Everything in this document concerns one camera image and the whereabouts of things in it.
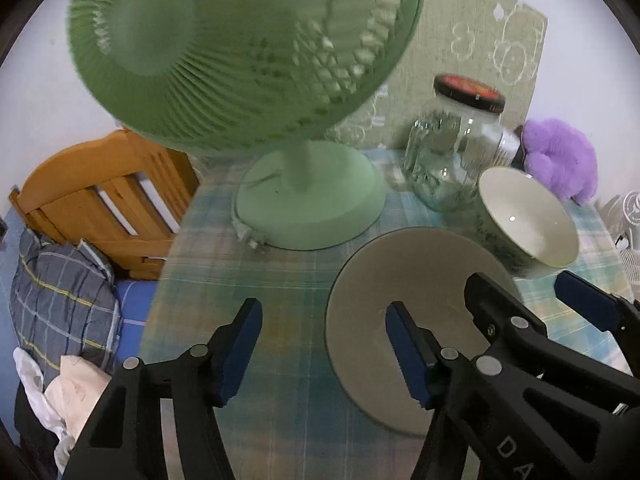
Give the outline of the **green desk fan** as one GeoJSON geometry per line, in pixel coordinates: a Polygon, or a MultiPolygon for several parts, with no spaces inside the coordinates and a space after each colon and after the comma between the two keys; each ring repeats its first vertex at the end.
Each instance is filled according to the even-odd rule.
{"type": "Polygon", "coordinates": [[[372,162],[326,140],[388,79],[424,0],[70,0],[77,73],[122,125],[177,151],[252,156],[242,240],[336,246],[380,216],[372,162]]]}

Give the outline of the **white floor fan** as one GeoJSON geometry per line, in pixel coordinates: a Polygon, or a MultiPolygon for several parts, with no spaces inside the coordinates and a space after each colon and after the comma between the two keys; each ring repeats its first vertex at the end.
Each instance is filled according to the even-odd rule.
{"type": "Polygon", "coordinates": [[[634,296],[639,297],[639,192],[616,195],[605,204],[597,206],[597,210],[620,254],[620,261],[634,296]]]}

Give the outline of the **purple plush toy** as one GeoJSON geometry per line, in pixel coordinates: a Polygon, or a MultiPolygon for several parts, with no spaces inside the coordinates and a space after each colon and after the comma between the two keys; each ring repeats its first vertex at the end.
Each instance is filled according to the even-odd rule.
{"type": "Polygon", "coordinates": [[[598,189],[597,153],[579,130],[559,119],[528,120],[522,129],[524,170],[561,202],[584,206],[598,189]]]}

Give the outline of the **plaid tablecloth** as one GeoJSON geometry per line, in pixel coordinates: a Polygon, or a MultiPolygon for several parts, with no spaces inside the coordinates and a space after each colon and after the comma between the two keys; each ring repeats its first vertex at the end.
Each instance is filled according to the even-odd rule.
{"type": "Polygon", "coordinates": [[[398,151],[370,159],[388,187],[385,208],[361,236],[318,252],[253,249],[231,223],[236,184],[247,166],[214,162],[164,264],[145,324],[141,359],[175,359],[209,340],[255,298],[264,315],[238,394],[216,414],[239,479],[407,479],[422,441],[363,414],[338,382],[324,342],[329,292],[346,260],[368,240],[408,226],[466,234],[475,212],[428,209],[401,172],[398,151]]]}

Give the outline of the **blue plaid pillow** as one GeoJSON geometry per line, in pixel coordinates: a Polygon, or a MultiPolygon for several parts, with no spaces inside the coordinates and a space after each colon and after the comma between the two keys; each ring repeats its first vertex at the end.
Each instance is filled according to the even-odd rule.
{"type": "Polygon", "coordinates": [[[63,356],[80,356],[111,373],[122,315],[114,269],[98,248],[85,240],[58,244],[24,229],[10,300],[18,344],[45,384],[60,374],[63,356]]]}

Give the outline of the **glass jar black lid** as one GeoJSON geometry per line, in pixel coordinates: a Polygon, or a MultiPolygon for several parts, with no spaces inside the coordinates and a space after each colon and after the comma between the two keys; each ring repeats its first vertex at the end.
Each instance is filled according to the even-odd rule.
{"type": "Polygon", "coordinates": [[[434,98],[409,132],[402,172],[413,192],[433,210],[472,202],[480,173],[502,137],[504,96],[475,79],[438,74],[434,98]]]}

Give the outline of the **ceramic bowl leaf pattern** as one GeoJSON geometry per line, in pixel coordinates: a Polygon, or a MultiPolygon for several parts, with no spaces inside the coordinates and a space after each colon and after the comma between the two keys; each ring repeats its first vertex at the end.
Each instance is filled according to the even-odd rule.
{"type": "Polygon", "coordinates": [[[351,256],[326,308],[326,348],[343,389],[391,430],[423,437],[432,415],[409,393],[385,330],[385,311],[402,302],[417,326],[467,358],[488,348],[466,310],[463,291],[475,272],[511,295],[512,276],[488,250],[436,228],[409,228],[371,240],[351,256]]]}
{"type": "Polygon", "coordinates": [[[492,167],[477,181],[474,232],[517,278],[541,278],[577,259],[579,237],[563,204],[530,174],[492,167]]]}

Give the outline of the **cotton swab container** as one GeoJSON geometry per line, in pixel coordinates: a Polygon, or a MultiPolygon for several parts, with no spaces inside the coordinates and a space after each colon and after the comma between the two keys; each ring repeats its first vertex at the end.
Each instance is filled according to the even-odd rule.
{"type": "Polygon", "coordinates": [[[510,166],[520,148],[520,136],[512,130],[503,128],[492,164],[494,166],[510,166]]]}

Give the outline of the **white clothes pile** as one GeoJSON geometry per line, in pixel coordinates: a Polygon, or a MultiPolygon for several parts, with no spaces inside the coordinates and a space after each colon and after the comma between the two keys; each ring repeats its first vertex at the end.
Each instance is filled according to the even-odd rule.
{"type": "Polygon", "coordinates": [[[62,474],[111,376],[81,356],[62,356],[60,372],[45,386],[42,370],[25,350],[15,348],[13,359],[28,405],[40,425],[58,438],[52,455],[62,474]]]}

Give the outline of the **green embroidered cloth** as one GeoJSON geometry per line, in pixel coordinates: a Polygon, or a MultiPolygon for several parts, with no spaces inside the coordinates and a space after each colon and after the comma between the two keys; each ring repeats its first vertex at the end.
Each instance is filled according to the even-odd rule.
{"type": "Polygon", "coordinates": [[[402,148],[434,96],[438,74],[470,77],[506,98],[500,122],[524,122],[536,86],[548,18],[522,0],[424,0],[413,40],[375,94],[326,140],[367,150],[402,148]]]}

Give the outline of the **blue bed sheet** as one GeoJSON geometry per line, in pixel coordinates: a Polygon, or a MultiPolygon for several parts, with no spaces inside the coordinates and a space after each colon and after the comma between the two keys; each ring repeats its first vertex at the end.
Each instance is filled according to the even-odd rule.
{"type": "Polygon", "coordinates": [[[157,281],[127,280],[116,284],[115,296],[122,315],[117,363],[138,354],[156,290],[157,281]]]}

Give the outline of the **wooden chair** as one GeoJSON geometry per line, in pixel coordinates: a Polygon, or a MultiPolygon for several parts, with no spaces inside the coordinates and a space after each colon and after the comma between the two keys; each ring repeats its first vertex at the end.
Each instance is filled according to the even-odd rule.
{"type": "Polygon", "coordinates": [[[52,155],[11,191],[9,202],[32,230],[60,244],[86,240],[133,280],[153,281],[177,230],[142,177],[180,222],[200,186],[188,156],[128,129],[52,155]]]}

